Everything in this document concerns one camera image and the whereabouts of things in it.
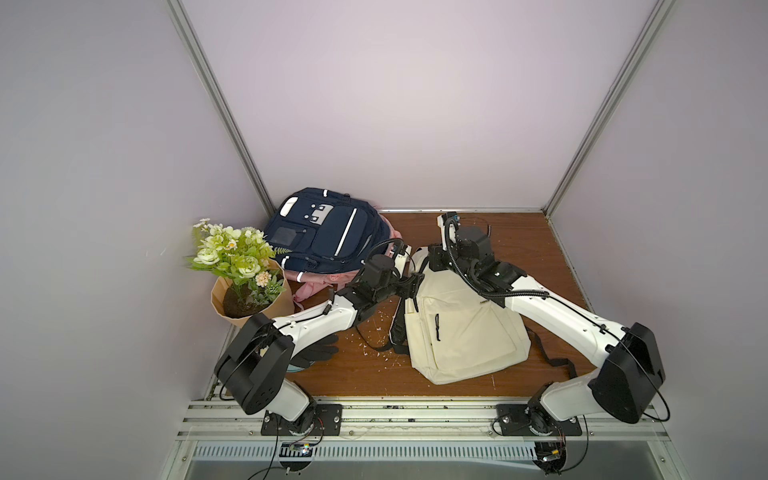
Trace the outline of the cream canvas backpack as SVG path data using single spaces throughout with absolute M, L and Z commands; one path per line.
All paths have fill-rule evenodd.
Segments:
M 414 260 L 424 279 L 398 304 L 387 342 L 375 351 L 406 355 L 427 380 L 444 385 L 522 363 L 532 345 L 544 350 L 520 314 L 480 297 L 453 272 L 433 271 L 424 247 Z

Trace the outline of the navy blue backpack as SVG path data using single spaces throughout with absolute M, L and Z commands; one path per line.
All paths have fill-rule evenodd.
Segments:
M 264 231 L 283 270 L 321 275 L 360 269 L 392 236 L 393 228 L 370 203 L 312 187 L 289 195 Z

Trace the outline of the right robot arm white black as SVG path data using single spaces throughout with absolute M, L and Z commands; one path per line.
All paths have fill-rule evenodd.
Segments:
M 607 413 L 636 424 L 659 397 L 666 374 L 654 333 L 640 323 L 626 327 L 554 293 L 521 268 L 495 258 L 486 233 L 463 227 L 455 212 L 437 218 L 437 260 L 481 298 L 526 317 L 567 342 L 593 370 L 542 386 L 530 398 L 530 428 L 544 435 L 558 422 Z

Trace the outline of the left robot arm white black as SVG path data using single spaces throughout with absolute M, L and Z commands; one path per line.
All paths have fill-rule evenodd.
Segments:
M 376 254 L 355 278 L 322 305 L 289 316 L 250 317 L 218 360 L 214 374 L 244 413 L 265 410 L 304 432 L 315 417 L 315 402 L 286 379 L 291 363 L 338 332 L 369 319 L 392 296 L 413 296 L 424 278 L 417 266 L 406 273 L 406 254 Z

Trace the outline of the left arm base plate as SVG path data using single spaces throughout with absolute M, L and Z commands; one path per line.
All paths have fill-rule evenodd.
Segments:
M 339 436 L 343 406 L 338 403 L 310 404 L 295 420 L 288 420 L 267 410 L 263 417 L 262 436 Z

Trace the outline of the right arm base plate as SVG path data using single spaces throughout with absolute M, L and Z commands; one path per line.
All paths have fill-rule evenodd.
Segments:
M 492 427 L 501 436 L 578 437 L 583 433 L 575 418 L 556 421 L 546 412 L 532 410 L 526 404 L 501 403 L 497 404 L 495 409 L 496 417 Z

